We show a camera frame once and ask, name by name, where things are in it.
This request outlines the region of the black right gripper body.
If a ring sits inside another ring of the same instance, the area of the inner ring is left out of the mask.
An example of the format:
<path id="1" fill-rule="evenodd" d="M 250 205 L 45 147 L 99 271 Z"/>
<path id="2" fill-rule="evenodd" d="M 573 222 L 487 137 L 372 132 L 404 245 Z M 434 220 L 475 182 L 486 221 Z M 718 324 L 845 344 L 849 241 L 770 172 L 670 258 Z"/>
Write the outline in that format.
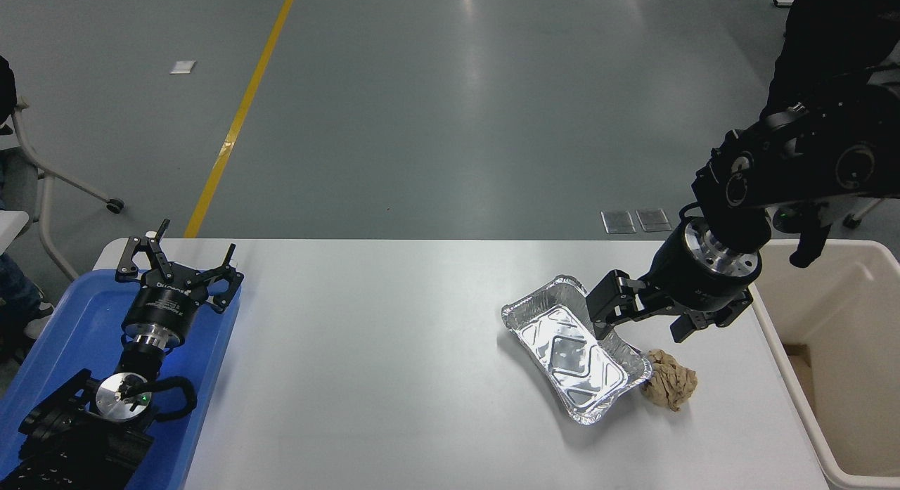
<path id="1" fill-rule="evenodd" d="M 681 223 L 641 279 L 677 304 L 710 313 L 742 297 L 758 277 L 758 252 L 729 249 L 706 223 Z"/>

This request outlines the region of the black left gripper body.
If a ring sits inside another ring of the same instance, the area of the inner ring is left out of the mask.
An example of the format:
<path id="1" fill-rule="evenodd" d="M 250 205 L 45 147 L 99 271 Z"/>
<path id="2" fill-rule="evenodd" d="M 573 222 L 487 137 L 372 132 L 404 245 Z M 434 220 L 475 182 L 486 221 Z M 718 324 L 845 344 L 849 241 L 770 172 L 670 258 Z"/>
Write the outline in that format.
<path id="1" fill-rule="evenodd" d="M 139 279 L 139 290 L 123 322 L 123 333 L 135 339 L 141 326 L 155 325 L 171 333 L 172 340 L 185 340 L 200 304 L 207 298 L 200 272 L 183 265 L 172 266 L 171 282 L 159 269 L 149 269 Z"/>

